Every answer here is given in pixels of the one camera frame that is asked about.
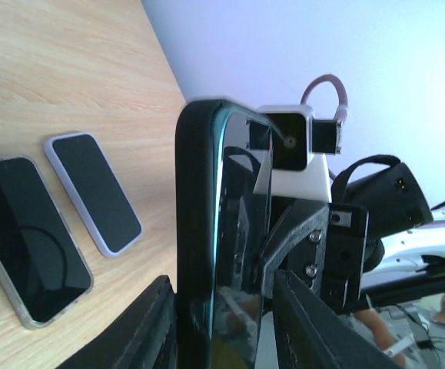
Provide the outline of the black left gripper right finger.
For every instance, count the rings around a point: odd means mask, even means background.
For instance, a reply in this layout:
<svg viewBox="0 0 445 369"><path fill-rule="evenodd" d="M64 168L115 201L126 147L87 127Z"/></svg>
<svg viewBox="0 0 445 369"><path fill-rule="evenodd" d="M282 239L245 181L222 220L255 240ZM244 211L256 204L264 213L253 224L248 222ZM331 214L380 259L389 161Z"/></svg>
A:
<svg viewBox="0 0 445 369"><path fill-rule="evenodd" d="M398 368L349 328L291 271L274 275L273 319L279 368Z"/></svg>

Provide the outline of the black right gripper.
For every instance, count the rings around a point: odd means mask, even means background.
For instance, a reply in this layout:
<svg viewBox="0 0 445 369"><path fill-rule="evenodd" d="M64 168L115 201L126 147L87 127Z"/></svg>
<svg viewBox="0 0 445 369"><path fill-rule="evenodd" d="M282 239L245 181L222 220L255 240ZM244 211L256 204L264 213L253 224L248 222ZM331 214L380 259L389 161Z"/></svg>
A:
<svg viewBox="0 0 445 369"><path fill-rule="evenodd" d="M351 311L361 277L384 255L386 236L432 222L427 200L408 166L373 155L342 171L330 203L274 198L271 232L258 255L255 282L273 297L274 273L292 271L336 313Z"/></svg>

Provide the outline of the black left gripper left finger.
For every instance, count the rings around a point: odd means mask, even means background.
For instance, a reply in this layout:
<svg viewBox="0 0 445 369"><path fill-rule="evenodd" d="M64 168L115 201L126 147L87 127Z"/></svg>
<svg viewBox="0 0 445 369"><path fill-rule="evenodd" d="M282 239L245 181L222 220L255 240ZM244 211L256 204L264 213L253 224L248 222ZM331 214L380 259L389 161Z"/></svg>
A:
<svg viewBox="0 0 445 369"><path fill-rule="evenodd" d="M60 368L174 368L175 295L167 275L150 285Z"/></svg>

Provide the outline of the green-edged black phone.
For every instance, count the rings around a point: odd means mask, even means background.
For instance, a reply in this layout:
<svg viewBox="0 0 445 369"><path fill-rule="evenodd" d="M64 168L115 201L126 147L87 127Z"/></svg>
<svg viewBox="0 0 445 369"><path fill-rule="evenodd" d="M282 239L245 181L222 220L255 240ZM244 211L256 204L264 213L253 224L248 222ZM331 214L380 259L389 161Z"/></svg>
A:
<svg viewBox="0 0 445 369"><path fill-rule="evenodd" d="M262 311L254 269L269 232L271 130L256 115L233 112L223 143L211 366L253 368Z"/></svg>

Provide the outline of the black phone case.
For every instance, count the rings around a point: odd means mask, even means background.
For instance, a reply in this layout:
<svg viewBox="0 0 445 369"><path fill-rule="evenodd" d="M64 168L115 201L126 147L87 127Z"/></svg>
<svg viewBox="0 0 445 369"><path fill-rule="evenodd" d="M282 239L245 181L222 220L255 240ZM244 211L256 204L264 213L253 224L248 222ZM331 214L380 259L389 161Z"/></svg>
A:
<svg viewBox="0 0 445 369"><path fill-rule="evenodd" d="M175 131L177 222L177 366L209 368L224 133L225 99L191 101Z"/></svg>

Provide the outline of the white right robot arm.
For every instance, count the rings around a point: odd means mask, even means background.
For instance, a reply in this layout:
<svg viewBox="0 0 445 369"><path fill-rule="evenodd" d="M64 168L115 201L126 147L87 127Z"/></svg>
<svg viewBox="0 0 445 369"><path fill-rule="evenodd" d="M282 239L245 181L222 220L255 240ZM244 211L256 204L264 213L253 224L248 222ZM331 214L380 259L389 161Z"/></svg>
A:
<svg viewBox="0 0 445 369"><path fill-rule="evenodd" d="M351 165L330 179L317 154L303 171L277 172L254 290L275 299L282 270L337 313L445 292L445 202L430 208L399 158L374 155L361 164L380 170L352 181Z"/></svg>

